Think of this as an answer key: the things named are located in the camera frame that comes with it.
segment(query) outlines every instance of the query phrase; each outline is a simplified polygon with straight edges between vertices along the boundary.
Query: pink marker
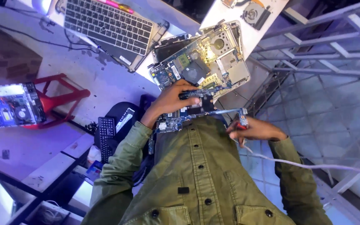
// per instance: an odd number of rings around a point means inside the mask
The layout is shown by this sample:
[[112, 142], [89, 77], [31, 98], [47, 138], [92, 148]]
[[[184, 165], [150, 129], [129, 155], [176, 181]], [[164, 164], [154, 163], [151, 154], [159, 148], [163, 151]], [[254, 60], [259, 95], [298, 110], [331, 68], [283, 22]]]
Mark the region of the pink marker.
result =
[[114, 8], [120, 9], [120, 10], [130, 13], [130, 14], [134, 13], [134, 11], [128, 5], [125, 5], [125, 4], [119, 4], [119, 3], [109, 1], [109, 0], [97, 0], [97, 1], [100, 3], [107, 4], [109, 6], [112, 6]]

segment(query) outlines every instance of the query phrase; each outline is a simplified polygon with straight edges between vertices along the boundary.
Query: white desk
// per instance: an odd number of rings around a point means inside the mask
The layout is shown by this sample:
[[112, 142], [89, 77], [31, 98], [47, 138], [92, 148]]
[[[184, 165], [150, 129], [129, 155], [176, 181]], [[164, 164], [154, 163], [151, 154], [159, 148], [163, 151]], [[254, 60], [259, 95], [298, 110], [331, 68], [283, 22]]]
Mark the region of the white desk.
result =
[[[26, 6], [33, 8], [31, 0], [18, 0], [19, 2], [22, 2]], [[53, 0], [52, 4], [55, 6], [57, 0]], [[243, 10], [245, 9], [245, 6], [241, 7], [235, 7], [233, 9], [228, 8], [225, 6], [221, 0], [215, 0], [214, 4], [212, 5], [211, 9], [209, 10], [207, 16], [203, 20], [201, 24], [201, 28], [210, 27], [213, 25], [216, 25], [220, 20], [224, 19], [225, 21], [233, 21], [233, 20], [239, 20], [241, 24], [241, 35], [243, 37], [243, 56], [246, 60], [253, 51], [253, 49], [256, 47], [256, 45], [259, 43], [259, 41], [262, 39], [263, 35], [266, 33], [266, 31], [269, 29], [269, 27], [272, 25], [274, 20], [277, 18], [277, 16], [280, 14], [280, 12], [283, 10], [285, 5], [287, 4], [288, 0], [261, 0], [263, 5], [270, 6], [269, 11], [271, 12], [271, 15], [267, 19], [267, 21], [264, 23], [263, 27], [260, 30], [254, 29], [252, 26], [247, 24], [243, 19], [241, 19], [241, 15], [243, 13]], [[11, 7], [19, 7], [17, 4], [15, 6], [10, 5], [12, 4], [10, 1], [8, 1], [7, 6]], [[55, 11], [48, 16], [52, 21], [57, 23], [60, 26], [63, 26], [64, 24], [64, 15], [58, 14]], [[171, 25], [169, 30], [164, 34], [163, 38], [168, 38], [170, 36], [176, 36], [179, 34], [183, 34], [184, 32], [177, 27]], [[79, 34], [79, 37], [82, 38], [87, 43], [95, 46], [95, 44], [89, 40], [85, 35]], [[153, 57], [152, 53], [150, 53], [147, 58], [144, 60], [144, 62], [141, 64], [141, 66], [136, 70], [136, 73], [140, 74], [141, 76], [145, 77], [149, 81], [153, 82], [153, 79], [151, 75], [149, 74], [149, 70], [147, 68], [148, 65], [153, 64]]]

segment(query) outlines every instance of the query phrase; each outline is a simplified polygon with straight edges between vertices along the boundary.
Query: red plastic stool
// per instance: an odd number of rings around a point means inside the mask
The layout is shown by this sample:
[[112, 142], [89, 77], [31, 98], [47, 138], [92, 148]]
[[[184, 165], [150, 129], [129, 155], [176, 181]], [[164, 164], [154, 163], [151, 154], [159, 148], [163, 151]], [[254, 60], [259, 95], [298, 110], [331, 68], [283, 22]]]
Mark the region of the red plastic stool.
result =
[[[40, 123], [40, 124], [36, 124], [36, 125], [30, 125], [30, 126], [24, 126], [25, 128], [28, 129], [46, 129], [46, 128], [50, 128], [52, 126], [56, 126], [59, 124], [62, 124], [64, 122], [67, 122], [68, 120], [73, 120], [74, 116], [72, 116], [73, 110], [77, 107], [78, 103], [80, 102], [80, 100], [82, 100], [83, 98], [87, 98], [88, 96], [91, 95], [91, 92], [87, 89], [85, 90], [79, 90], [77, 88], [75, 88], [74, 86], [72, 86], [71, 84], [69, 84], [68, 82], [64, 81], [63, 78], [66, 77], [65, 74], [61, 73], [58, 75], [54, 75], [54, 76], [48, 76], [48, 77], [44, 77], [44, 78], [39, 78], [39, 79], [35, 79], [33, 80], [34, 84], [41, 84], [41, 83], [46, 83], [44, 86], [44, 89], [42, 90], [43, 92], [40, 92], [37, 90], [37, 94], [38, 97], [41, 100], [41, 104], [44, 108], [44, 112], [46, 114], [46, 116], [50, 116], [52, 109], [60, 106], [60, 105], [64, 105], [73, 101], [76, 101], [74, 103], [74, 105], [72, 106], [72, 108], [69, 110], [67, 116], [63, 119], [59, 119], [59, 118], [55, 118], [55, 120], [48, 122], [48, 123]], [[50, 85], [51, 81], [53, 80], [57, 80], [60, 84], [62, 84], [63, 86], [65, 86], [66, 88], [72, 90], [72, 93], [69, 94], [65, 94], [65, 95], [60, 95], [60, 96], [55, 96], [55, 97], [48, 97], [46, 95], [47, 93], [47, 88]]]

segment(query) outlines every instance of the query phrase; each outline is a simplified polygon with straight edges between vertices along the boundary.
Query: olive green jacket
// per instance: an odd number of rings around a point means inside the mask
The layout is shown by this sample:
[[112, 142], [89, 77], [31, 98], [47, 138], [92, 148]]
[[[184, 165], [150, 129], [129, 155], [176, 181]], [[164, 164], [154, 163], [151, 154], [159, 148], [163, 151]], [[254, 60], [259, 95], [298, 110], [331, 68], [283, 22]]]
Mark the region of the olive green jacket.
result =
[[[259, 191], [223, 123], [204, 116], [157, 141], [158, 163], [132, 194], [151, 130], [137, 122], [96, 180], [83, 225], [327, 225], [311, 170], [275, 164], [284, 210]], [[269, 142], [274, 158], [302, 163], [291, 140]]]

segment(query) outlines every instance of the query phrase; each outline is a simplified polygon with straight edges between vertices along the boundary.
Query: jacket button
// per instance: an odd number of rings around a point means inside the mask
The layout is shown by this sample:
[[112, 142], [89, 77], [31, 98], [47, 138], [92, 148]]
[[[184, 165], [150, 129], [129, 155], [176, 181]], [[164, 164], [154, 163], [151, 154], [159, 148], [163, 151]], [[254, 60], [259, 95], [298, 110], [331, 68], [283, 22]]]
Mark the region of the jacket button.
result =
[[212, 203], [212, 200], [211, 200], [211, 199], [206, 199], [206, 200], [205, 200], [205, 204], [206, 204], [206, 205], [210, 205], [211, 203]]
[[266, 214], [268, 217], [273, 217], [273, 213], [272, 213], [272, 211], [270, 211], [269, 209], [265, 210], [265, 214]]
[[154, 209], [154, 210], [152, 211], [152, 213], [151, 213], [151, 216], [152, 216], [153, 218], [156, 218], [157, 216], [159, 216], [159, 211], [158, 211], [157, 209]]

